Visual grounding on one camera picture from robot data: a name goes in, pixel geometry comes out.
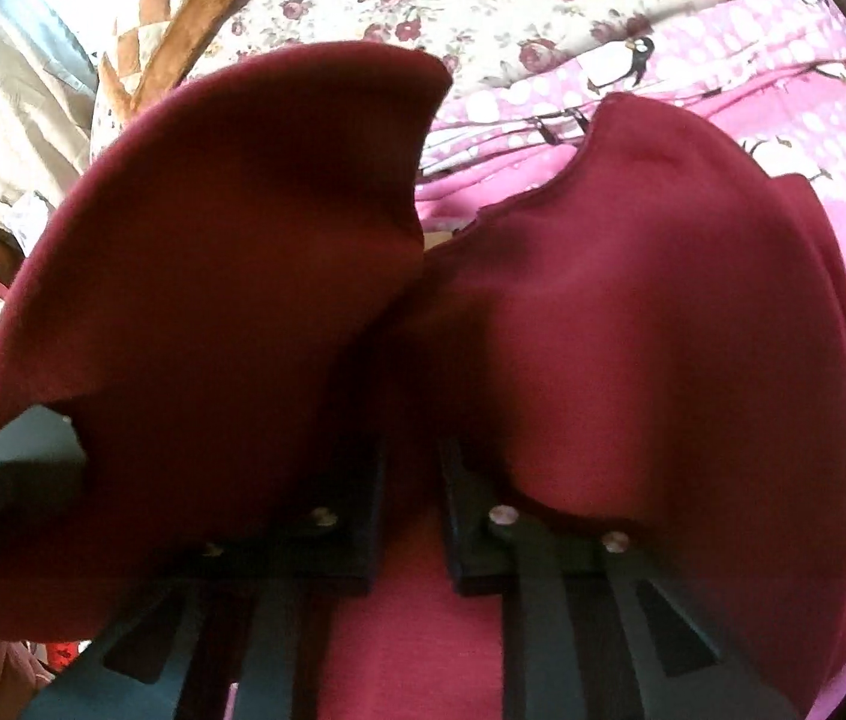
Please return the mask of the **dark red sweater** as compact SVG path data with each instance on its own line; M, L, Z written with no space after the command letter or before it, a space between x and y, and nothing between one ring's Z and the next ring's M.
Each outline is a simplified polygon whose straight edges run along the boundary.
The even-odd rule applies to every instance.
M0 314L0 427L75 421L101 486L0 556L0 637L97 634L161 546L384 455L379 577L325 718L493 718L501 608L451 585L437 475L644 546L799 710L846 665L846 268L810 182L613 94L539 187L428 245L443 64L291 47L188 83L55 211Z

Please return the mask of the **orange checkered cushion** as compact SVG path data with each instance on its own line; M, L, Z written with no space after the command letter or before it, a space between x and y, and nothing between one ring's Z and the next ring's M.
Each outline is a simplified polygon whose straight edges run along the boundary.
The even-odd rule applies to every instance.
M98 60L99 91L89 157L177 88L226 18L247 0L119 0Z

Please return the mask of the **pink penguin blanket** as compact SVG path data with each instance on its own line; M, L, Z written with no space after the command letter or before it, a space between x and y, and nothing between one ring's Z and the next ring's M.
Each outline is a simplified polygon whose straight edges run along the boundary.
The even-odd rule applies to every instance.
M618 520L797 710L846 692L846 18L682 16L446 104L416 324L522 493Z

